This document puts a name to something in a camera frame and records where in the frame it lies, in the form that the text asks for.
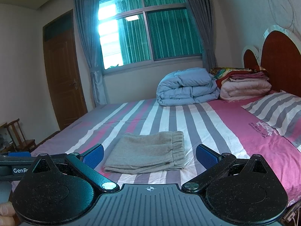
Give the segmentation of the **person's left hand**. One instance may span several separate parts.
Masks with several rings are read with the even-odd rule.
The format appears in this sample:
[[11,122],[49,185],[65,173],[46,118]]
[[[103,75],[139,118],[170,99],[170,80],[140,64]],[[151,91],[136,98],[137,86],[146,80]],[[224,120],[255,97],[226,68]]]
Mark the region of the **person's left hand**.
[[11,202],[0,204],[0,226],[15,226],[15,209]]

